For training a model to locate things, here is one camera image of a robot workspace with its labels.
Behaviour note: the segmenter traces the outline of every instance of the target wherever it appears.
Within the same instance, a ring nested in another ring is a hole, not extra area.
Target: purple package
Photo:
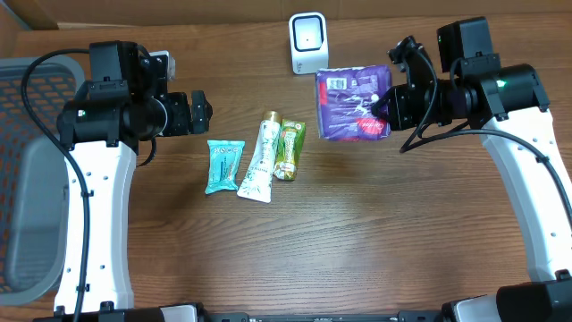
[[[328,140],[381,140],[390,126],[371,106],[391,87],[387,65],[321,69],[315,74],[318,128]]]

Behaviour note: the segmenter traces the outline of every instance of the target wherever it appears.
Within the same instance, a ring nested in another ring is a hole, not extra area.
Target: small packet
[[[244,141],[209,140],[207,143],[211,165],[208,169],[205,194],[221,190],[238,190],[239,186],[234,183],[234,179],[239,170]]]
[[[304,123],[282,121],[282,134],[278,141],[278,156],[274,166],[276,178],[289,181],[296,179],[305,137],[306,125]]]

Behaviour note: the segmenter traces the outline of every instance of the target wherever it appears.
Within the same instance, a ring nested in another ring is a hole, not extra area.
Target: blue packet
[[[239,186],[234,178],[239,170],[244,141],[208,140],[211,165],[205,194],[221,190],[236,191]]]

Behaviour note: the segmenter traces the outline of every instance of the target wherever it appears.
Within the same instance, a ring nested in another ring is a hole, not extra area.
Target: tube cap
[[[274,121],[278,124],[282,124],[282,115],[275,111],[266,111],[262,114],[263,121]]]

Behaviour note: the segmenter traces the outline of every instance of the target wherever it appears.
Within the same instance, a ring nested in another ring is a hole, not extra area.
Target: gray plastic bin
[[[22,305],[59,285],[67,232],[67,172],[62,154],[21,102],[21,77],[35,58],[0,60],[0,305]],[[85,80],[66,56],[31,75],[29,99],[56,132],[63,104]]]

